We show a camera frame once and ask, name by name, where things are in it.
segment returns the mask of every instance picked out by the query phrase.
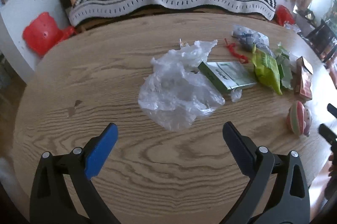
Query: white cabinet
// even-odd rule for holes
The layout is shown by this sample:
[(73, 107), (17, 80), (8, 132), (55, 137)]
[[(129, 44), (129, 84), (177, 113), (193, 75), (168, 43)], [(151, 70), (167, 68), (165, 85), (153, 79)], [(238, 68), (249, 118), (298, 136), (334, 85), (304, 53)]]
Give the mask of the white cabinet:
[(27, 47), (22, 33), (42, 12), (49, 12), (60, 29), (70, 25), (59, 0), (9, 0), (0, 8), (0, 50), (26, 83), (41, 58)]

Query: green box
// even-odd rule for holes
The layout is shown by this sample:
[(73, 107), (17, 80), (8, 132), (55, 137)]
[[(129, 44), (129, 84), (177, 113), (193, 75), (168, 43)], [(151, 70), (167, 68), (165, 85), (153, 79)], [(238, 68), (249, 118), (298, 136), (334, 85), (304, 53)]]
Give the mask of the green box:
[(202, 62), (198, 68), (222, 94), (230, 93), (236, 88), (245, 89), (257, 84), (253, 73), (245, 69), (238, 61)]

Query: floor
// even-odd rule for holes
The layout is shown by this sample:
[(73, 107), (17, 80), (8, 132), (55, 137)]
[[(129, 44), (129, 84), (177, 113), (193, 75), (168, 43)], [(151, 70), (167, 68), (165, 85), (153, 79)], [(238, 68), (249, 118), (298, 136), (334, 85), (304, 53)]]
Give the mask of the floor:
[[(24, 81), (16, 75), (12, 78), (11, 85), (0, 91), (0, 182), (18, 210), (28, 219), (29, 198), (16, 180), (11, 160), (15, 118), (25, 87)], [(330, 165), (331, 163), (326, 163), (310, 187), (311, 219), (324, 205), (324, 189), (329, 181)]]

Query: small cardboard box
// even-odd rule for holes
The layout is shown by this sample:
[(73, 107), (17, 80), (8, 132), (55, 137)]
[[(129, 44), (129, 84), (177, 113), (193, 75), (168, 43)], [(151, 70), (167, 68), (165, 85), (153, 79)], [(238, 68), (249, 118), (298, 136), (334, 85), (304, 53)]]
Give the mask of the small cardboard box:
[(198, 68), (222, 94), (230, 93), (236, 88), (245, 89), (257, 84), (253, 73), (246, 70), (238, 61), (202, 62)]
[(296, 61), (297, 63), (297, 84), (295, 94), (298, 94), (303, 100), (312, 100), (311, 80), (314, 71), (311, 64), (303, 57)]

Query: round toy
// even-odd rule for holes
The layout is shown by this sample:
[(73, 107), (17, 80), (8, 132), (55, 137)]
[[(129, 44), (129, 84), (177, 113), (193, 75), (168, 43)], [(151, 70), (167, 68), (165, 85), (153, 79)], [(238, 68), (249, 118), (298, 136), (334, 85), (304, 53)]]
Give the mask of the round toy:
[(296, 135), (309, 137), (312, 123), (311, 112), (308, 107), (304, 107), (302, 102), (296, 101), (289, 109), (287, 125)]

